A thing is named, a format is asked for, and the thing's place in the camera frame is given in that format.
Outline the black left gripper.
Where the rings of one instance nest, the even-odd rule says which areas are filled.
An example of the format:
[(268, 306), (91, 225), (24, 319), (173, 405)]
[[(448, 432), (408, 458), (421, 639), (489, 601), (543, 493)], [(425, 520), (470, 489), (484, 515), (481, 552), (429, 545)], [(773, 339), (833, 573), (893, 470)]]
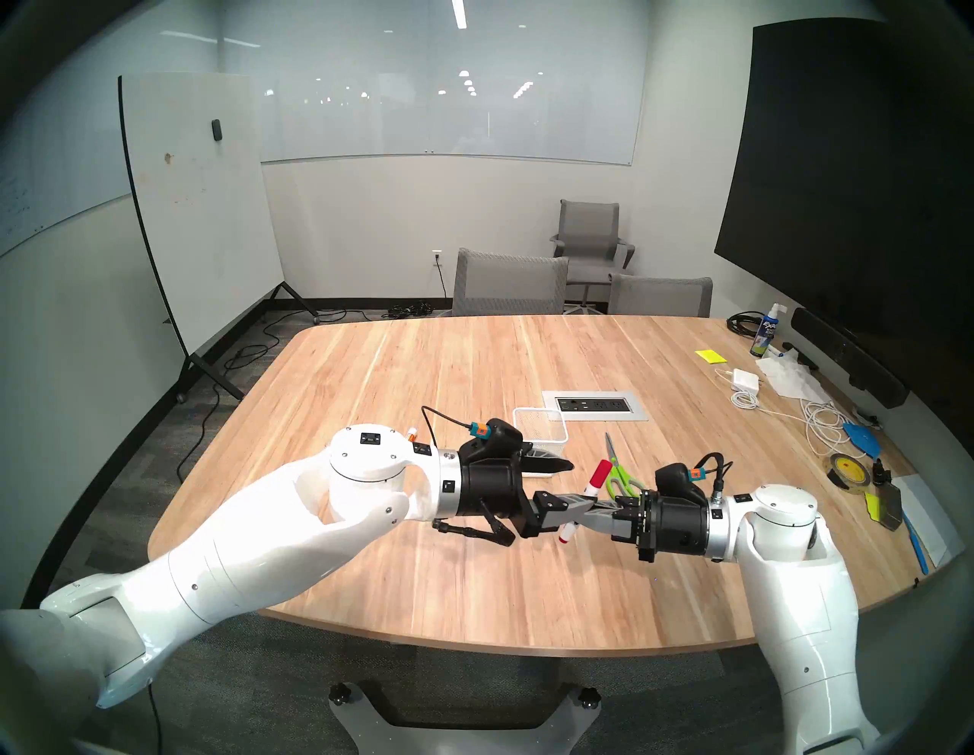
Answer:
[(573, 535), (577, 521), (588, 510), (601, 508), (597, 496), (535, 493), (528, 501), (524, 476), (553, 476), (575, 468), (568, 459), (551, 452), (531, 452), (532, 445), (516, 450), (490, 450), (485, 445), (463, 445), (458, 451), (461, 481), (457, 515), (481, 514), (489, 531), (456, 527), (455, 533), (482, 540), (527, 539), (542, 533)]

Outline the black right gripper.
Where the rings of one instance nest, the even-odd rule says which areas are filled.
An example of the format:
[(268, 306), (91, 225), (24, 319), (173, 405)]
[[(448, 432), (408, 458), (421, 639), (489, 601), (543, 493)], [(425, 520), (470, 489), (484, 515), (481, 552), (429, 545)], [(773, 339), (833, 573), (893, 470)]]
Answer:
[(577, 525), (630, 543), (638, 559), (653, 563), (658, 553), (704, 556), (709, 541), (709, 514), (695, 501), (641, 492), (601, 500), (605, 510), (588, 510)]

